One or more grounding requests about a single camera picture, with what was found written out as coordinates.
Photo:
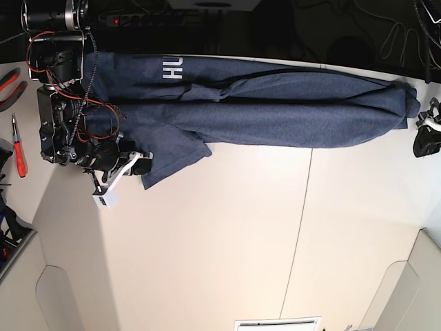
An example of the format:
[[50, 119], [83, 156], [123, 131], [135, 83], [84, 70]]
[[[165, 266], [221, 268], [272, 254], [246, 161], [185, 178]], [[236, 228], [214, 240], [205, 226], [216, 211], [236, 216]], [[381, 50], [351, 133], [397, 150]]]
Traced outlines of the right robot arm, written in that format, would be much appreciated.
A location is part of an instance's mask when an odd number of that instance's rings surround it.
[[98, 53], [83, 80], [85, 42], [96, 41], [90, 31], [87, 1], [24, 1], [21, 25], [29, 35], [26, 63], [37, 90], [39, 136], [44, 160], [74, 163], [92, 177], [102, 195], [124, 175], [141, 176], [152, 169], [153, 155], [135, 148], [120, 132], [116, 108], [90, 96]]

